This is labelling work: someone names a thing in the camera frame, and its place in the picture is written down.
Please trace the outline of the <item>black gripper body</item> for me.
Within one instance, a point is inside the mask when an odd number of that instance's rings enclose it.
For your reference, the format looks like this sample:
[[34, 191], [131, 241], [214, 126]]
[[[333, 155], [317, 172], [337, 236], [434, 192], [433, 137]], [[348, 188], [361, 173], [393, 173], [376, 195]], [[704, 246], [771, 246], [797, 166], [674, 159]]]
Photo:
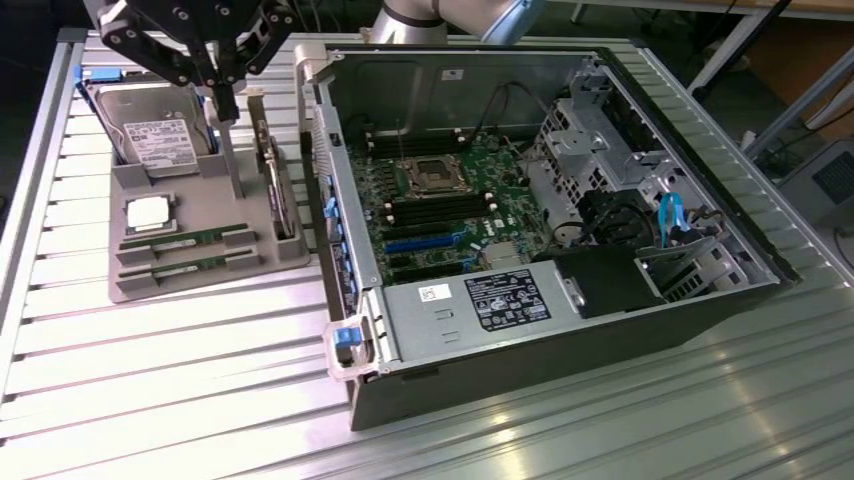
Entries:
[[262, 1], [129, 1], [135, 19], [127, 28], [127, 44], [154, 40], [143, 33], [150, 25], [185, 45], [235, 41], [239, 49], [258, 50], [268, 43]]

